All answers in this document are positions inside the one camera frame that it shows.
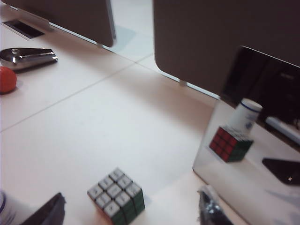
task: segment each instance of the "black object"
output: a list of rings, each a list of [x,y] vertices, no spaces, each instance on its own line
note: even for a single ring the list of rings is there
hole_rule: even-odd
[[[62,225],[65,203],[65,198],[61,193],[57,193],[21,225]]]
[[[39,30],[21,22],[18,20],[11,20],[11,21],[6,21],[3,22],[5,25],[7,25],[8,27],[18,31],[19,33],[23,34],[24,36],[32,39],[32,38],[36,38],[38,36],[43,35],[43,32],[40,32]]]
[[[201,225],[233,225],[221,207],[204,191],[200,191],[199,209]]]
[[[300,162],[264,158],[262,163],[284,184],[300,185]]]

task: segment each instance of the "blue and white cup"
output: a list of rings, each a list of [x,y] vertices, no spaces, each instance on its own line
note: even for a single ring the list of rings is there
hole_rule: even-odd
[[[237,132],[248,135],[262,109],[260,104],[244,98],[229,118],[227,125]]]
[[[0,224],[19,225],[34,213],[34,209],[11,195],[0,191]]]

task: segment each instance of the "desk surface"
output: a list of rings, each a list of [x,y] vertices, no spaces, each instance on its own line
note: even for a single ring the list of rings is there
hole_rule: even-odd
[[[27,41],[1,25],[1,49],[16,46],[52,48],[59,61],[18,74],[17,89],[1,96],[1,188],[32,207],[61,192],[64,224],[96,225],[86,192],[119,167],[145,193],[133,225],[198,224],[204,182],[192,163],[211,100],[63,31]]]

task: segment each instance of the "white desk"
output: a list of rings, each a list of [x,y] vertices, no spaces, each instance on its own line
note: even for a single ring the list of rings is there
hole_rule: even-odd
[[[249,223],[299,224],[300,187],[281,183],[262,164],[262,159],[300,161],[300,153],[257,124],[251,131],[254,143],[241,162],[225,163],[208,147],[218,126],[226,124],[233,111],[232,107],[219,101],[193,169]]]
[[[14,46],[49,47],[59,61],[18,74],[1,96],[1,188],[32,207],[61,192],[64,224],[96,225],[86,192],[119,167],[145,194],[132,225],[198,224],[204,182],[192,163],[212,112],[203,94],[62,31],[27,41],[1,26],[1,49]]]

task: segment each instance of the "stapler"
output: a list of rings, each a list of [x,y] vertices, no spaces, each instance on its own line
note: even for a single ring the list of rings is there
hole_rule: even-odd
[[[46,48],[8,48],[0,52],[1,64],[12,70],[30,68],[57,60],[52,49]]]

